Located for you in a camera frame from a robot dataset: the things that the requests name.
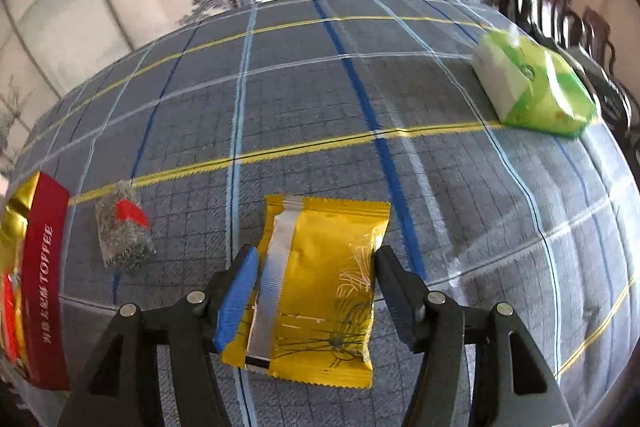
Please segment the grey blue plaid tablecloth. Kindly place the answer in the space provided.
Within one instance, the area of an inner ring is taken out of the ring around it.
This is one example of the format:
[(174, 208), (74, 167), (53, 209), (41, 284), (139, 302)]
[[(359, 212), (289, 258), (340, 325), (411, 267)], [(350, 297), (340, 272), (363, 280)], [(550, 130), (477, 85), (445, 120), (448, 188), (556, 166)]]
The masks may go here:
[[(236, 10), (105, 66), (38, 120), (13, 178), (70, 191), (60, 310), (76, 377), (117, 306), (174, 303), (262, 234), (264, 199), (386, 200), (400, 261), (458, 303), (512, 303), (580, 425), (639, 339), (639, 194), (605, 124), (503, 128), (471, 55), (508, 21), (446, 0)], [(103, 264), (96, 203), (136, 188), (156, 254)]]

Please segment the gold toffee tin, red sides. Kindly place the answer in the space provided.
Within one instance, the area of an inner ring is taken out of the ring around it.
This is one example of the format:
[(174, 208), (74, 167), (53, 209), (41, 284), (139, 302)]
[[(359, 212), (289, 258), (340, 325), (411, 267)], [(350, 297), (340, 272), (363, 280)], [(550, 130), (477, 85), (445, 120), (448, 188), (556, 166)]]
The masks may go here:
[(1, 353), (29, 384), (53, 391), (70, 387), (58, 300), (69, 199), (36, 171), (1, 213)]

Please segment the dark wooden chair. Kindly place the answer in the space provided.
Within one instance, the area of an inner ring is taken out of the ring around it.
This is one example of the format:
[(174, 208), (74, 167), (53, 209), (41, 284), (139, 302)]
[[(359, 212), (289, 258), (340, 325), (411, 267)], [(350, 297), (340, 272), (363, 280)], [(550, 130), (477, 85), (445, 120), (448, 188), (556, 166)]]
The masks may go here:
[(573, 0), (494, 0), (499, 12), (577, 69), (605, 124), (639, 176), (639, 103), (614, 77), (611, 27), (597, 12), (573, 9)]

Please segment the yellow Wanjiyuan snack packet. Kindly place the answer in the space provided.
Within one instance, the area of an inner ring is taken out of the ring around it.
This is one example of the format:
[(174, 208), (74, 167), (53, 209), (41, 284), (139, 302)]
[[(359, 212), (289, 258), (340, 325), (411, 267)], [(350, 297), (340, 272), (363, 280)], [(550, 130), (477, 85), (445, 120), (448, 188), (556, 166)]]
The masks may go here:
[(373, 254), (388, 202), (268, 195), (259, 275), (221, 360), (296, 383), (366, 389), (373, 381)]

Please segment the green white tissue pack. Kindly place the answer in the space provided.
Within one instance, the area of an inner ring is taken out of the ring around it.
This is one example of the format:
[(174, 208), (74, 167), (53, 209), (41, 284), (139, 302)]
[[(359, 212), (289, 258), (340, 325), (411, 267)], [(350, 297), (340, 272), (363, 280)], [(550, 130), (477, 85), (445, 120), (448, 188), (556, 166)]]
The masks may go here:
[(565, 58), (515, 30), (480, 38), (472, 67), (506, 126), (576, 138), (600, 116)]

